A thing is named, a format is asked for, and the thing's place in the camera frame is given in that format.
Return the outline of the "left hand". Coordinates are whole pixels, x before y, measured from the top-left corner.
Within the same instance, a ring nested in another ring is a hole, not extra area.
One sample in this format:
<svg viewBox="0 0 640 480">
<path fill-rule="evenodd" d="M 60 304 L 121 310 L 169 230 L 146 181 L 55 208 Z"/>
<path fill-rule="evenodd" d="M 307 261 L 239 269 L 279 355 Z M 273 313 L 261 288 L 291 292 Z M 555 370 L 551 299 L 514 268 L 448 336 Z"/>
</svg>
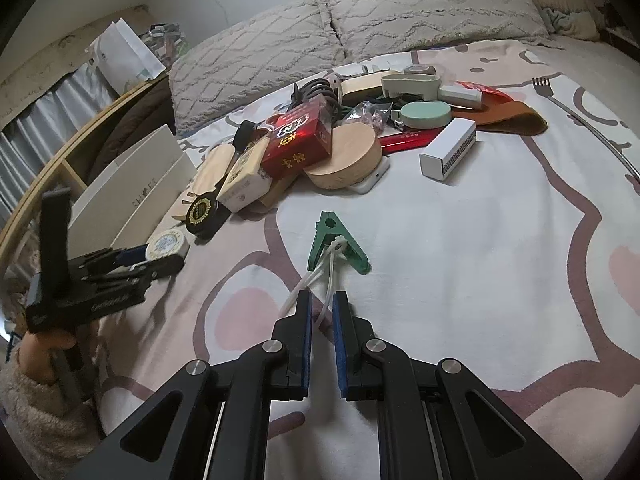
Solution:
<svg viewBox="0 0 640 480">
<path fill-rule="evenodd" d="M 18 349 L 18 367 L 34 382 L 53 385 L 56 382 L 53 352 L 70 350 L 76 342 L 76 337 L 66 330 L 47 330 L 35 334 L 26 332 Z"/>
</svg>

